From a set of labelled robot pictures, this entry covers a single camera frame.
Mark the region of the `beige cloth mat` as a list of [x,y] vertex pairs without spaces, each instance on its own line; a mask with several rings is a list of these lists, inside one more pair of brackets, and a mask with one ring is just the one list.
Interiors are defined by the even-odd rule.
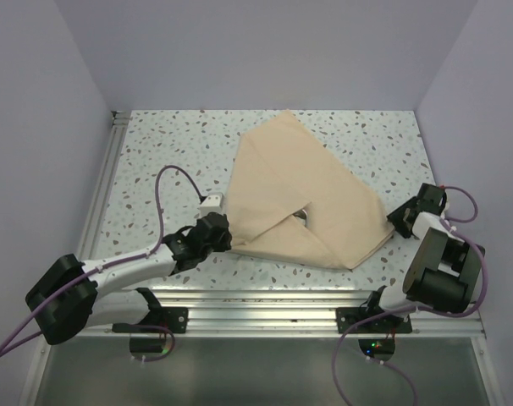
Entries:
[[394,232],[378,194],[290,111],[240,137],[226,214],[234,252],[328,269],[356,268]]

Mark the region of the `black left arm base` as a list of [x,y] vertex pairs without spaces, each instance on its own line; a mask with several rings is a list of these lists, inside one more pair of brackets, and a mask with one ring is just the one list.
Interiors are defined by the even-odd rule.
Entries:
[[149,288],[137,288],[136,298],[144,299],[144,315],[134,322],[113,323],[112,331],[131,336],[130,354],[142,363],[162,360],[175,348],[175,334],[186,333],[189,310],[186,307],[162,307]]

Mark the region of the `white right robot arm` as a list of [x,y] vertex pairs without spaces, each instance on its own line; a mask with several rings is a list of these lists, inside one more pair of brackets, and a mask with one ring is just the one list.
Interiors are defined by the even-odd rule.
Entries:
[[367,329],[381,332],[394,318],[426,309],[439,315],[462,317],[473,300],[488,288],[485,249],[460,236],[446,216],[449,190],[455,186],[422,184],[411,197],[387,215],[404,239],[419,241],[404,281],[373,291],[360,308]]

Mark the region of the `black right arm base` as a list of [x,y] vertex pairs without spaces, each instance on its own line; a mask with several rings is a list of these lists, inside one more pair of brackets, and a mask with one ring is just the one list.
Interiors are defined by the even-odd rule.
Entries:
[[[349,327],[359,321],[364,321],[383,313],[379,300],[383,297],[386,287],[370,293],[368,298],[357,307],[339,307],[335,310],[335,320],[338,333],[344,333]],[[410,334],[413,332],[409,316],[400,318],[397,315],[387,315],[378,320],[364,323],[356,329],[359,334],[383,334],[382,338],[359,339],[359,347],[365,356],[380,360],[389,360],[394,355],[397,333]]]

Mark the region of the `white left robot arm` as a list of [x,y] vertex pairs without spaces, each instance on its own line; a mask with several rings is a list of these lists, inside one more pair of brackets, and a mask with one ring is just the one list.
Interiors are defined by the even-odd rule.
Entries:
[[50,345],[65,343],[89,326],[136,325],[156,330],[158,301],[143,282],[196,268],[210,254],[231,248],[226,215],[210,212],[196,225],[163,237],[156,245],[106,260],[79,261],[63,255],[25,296]]

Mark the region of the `stainless steel tray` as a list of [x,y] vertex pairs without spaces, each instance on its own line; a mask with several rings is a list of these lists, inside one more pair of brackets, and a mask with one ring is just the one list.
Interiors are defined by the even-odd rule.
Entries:
[[293,214],[293,217],[295,217],[304,227],[307,227],[309,225],[309,216],[305,209],[300,209],[299,211],[296,211]]

